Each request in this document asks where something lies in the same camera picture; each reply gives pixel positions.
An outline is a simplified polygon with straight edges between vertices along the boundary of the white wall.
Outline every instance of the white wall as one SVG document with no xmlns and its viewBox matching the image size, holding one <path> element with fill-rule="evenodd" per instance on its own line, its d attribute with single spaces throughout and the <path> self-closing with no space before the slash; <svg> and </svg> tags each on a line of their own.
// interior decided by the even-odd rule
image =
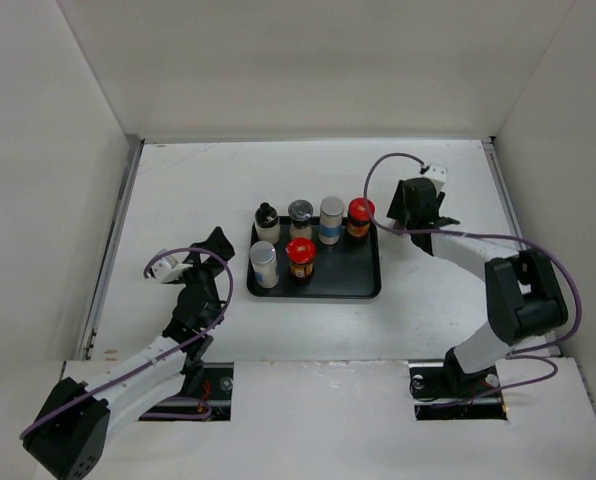
<svg viewBox="0 0 596 480">
<path fill-rule="evenodd" d="M 566 351 L 596 410 L 596 0 L 578 0 L 496 140 L 524 233 L 552 248 L 582 291 Z"/>
<path fill-rule="evenodd" d="M 498 132 L 573 0 L 59 0 L 126 132 Z"/>
<path fill-rule="evenodd" d="M 0 478 L 87 307 L 127 142 L 54 0 L 0 0 Z"/>
</svg>

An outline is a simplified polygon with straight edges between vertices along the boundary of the black tray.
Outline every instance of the black tray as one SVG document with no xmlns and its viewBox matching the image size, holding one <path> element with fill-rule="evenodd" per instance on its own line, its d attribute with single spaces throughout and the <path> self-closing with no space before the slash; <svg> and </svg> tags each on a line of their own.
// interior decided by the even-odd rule
<svg viewBox="0 0 596 480">
<path fill-rule="evenodd" d="M 363 245 L 356 245 L 343 231 L 335 245 L 323 245 L 318 239 L 319 217 L 312 218 L 311 240 L 316 245 L 314 276 L 307 284 L 296 283 L 289 275 L 289 259 L 285 247 L 289 243 L 289 217 L 280 218 L 280 240 L 276 243 L 276 256 L 280 281 L 274 288 L 262 288 L 256 282 L 254 269 L 248 263 L 247 288 L 257 297 L 291 298 L 374 298 L 380 293 L 380 256 L 376 226 L 369 228 L 369 238 Z M 251 230 L 251 245 L 258 241 L 256 227 Z"/>
</svg>

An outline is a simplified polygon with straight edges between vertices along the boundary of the black lid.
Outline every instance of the black lid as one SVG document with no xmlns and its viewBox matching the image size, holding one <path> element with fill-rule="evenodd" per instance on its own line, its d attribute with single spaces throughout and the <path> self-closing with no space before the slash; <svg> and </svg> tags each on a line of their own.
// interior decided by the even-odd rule
<svg viewBox="0 0 596 480">
<path fill-rule="evenodd" d="M 306 227 L 311 224 L 314 208 L 307 200 L 294 200 L 289 204 L 289 218 L 296 227 Z"/>
<path fill-rule="evenodd" d="M 256 210 L 256 224 L 261 228 L 271 228 L 278 223 L 278 212 L 267 202 L 260 204 Z"/>
</svg>

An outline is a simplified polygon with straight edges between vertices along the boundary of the red jar lid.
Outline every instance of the red jar lid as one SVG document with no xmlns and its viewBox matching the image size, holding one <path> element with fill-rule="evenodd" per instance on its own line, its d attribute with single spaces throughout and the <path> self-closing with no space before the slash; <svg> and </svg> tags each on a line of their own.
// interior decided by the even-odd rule
<svg viewBox="0 0 596 480">
<path fill-rule="evenodd" d="M 303 237 L 294 238 L 287 244 L 285 250 L 287 251 L 289 261 L 298 264 L 309 263 L 316 255 L 314 242 Z"/>
<path fill-rule="evenodd" d="M 376 207 L 374 206 L 373 202 L 371 200 L 368 200 L 368 202 L 371 213 L 376 213 Z M 349 204 L 349 216 L 359 222 L 369 221 L 369 212 L 367 211 L 365 205 L 364 198 L 360 197 L 353 199 Z"/>
</svg>

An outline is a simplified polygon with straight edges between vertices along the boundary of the spice jar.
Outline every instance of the spice jar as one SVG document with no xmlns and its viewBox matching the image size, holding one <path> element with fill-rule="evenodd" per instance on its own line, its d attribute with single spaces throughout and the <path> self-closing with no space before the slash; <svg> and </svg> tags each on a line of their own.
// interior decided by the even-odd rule
<svg viewBox="0 0 596 480">
<path fill-rule="evenodd" d="M 371 200 L 369 209 L 373 214 L 376 211 Z M 367 211 L 364 198 L 355 198 L 349 203 L 349 212 L 347 213 L 347 238 L 355 243 L 364 243 L 367 240 L 371 217 Z"/>
<path fill-rule="evenodd" d="M 280 221 L 276 209 L 267 202 L 261 203 L 254 218 L 256 220 L 258 240 L 278 243 L 278 240 L 280 240 Z"/>
<path fill-rule="evenodd" d="M 314 207 L 307 200 L 295 200 L 289 204 L 289 237 L 311 239 L 311 217 L 314 214 Z"/>
<path fill-rule="evenodd" d="M 262 288 L 274 288 L 280 279 L 276 249 L 267 241 L 256 242 L 249 249 L 249 259 L 254 268 L 258 285 Z"/>
<path fill-rule="evenodd" d="M 342 213 L 345 204 L 338 197 L 327 197 L 320 202 L 318 238 L 325 245 L 334 245 L 342 231 Z"/>
<path fill-rule="evenodd" d="M 294 238 L 287 244 L 289 274 L 299 283 L 308 282 L 314 275 L 316 246 L 308 238 Z"/>
</svg>

